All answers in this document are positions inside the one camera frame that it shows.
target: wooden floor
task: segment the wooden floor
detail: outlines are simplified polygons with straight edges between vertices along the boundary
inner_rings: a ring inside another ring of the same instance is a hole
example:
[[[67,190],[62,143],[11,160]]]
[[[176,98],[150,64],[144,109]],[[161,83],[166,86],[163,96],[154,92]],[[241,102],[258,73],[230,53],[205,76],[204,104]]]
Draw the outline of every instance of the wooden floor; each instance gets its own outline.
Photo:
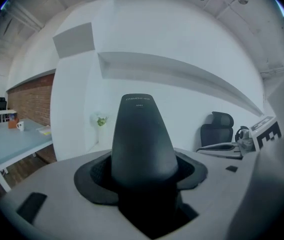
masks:
[[[47,164],[48,163],[42,157],[33,157],[33,155],[29,155],[28,157],[7,167],[8,174],[6,174],[4,178],[8,185],[13,188],[15,185],[33,174],[36,170],[46,166]],[[5,190],[0,185],[0,198],[5,194]]]

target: table leg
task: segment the table leg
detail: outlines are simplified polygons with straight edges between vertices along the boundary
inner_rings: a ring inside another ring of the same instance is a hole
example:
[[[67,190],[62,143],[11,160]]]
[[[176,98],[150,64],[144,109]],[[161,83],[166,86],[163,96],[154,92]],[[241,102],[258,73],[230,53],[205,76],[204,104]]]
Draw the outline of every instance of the table leg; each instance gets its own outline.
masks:
[[[2,176],[1,172],[0,172],[0,184],[6,192],[9,192],[11,190],[9,184],[6,182],[6,180]]]

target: small black square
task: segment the small black square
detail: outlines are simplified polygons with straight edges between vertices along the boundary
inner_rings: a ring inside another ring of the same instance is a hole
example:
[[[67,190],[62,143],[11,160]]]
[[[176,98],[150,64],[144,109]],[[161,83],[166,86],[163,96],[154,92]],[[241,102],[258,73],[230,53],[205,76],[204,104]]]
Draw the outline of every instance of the small black square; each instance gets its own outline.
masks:
[[[235,172],[237,171],[238,167],[233,166],[233,165],[230,165],[229,167],[227,167],[227,168],[225,168],[225,169],[228,170],[228,171],[231,171],[231,172],[235,173]]]

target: white mug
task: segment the white mug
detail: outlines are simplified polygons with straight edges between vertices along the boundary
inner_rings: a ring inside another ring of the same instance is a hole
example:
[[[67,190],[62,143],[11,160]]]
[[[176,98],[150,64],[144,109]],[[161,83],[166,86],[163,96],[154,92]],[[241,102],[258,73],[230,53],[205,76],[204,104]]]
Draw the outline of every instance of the white mug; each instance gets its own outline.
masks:
[[[24,131],[24,122],[23,121],[22,122],[18,122],[16,124],[16,128],[18,128],[21,132],[23,132]]]

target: black cone-shaped device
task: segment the black cone-shaped device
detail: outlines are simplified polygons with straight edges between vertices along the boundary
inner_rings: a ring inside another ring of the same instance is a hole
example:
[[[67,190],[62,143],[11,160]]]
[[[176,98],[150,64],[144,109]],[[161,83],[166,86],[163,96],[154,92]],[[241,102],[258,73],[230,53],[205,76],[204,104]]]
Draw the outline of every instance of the black cone-shaped device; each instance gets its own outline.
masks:
[[[115,184],[130,192],[150,192],[170,185],[177,171],[177,158],[153,97],[124,95],[111,155],[111,177]]]

